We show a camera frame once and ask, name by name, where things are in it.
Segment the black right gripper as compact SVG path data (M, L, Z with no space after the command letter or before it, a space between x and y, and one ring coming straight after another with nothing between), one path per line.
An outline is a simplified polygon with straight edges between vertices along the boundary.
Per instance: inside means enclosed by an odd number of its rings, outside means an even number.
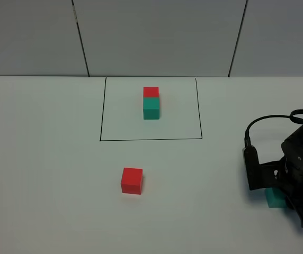
M286 208L295 210L303 228L303 160L279 161L260 164L260 188L278 188L286 195Z

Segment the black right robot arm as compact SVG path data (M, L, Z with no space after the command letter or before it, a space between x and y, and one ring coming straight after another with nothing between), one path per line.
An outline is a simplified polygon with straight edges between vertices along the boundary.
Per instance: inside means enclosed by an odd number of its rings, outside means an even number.
M264 164L272 167L275 180L266 187L266 199L270 207L296 211L303 228L303 125L282 142L281 149L279 161Z

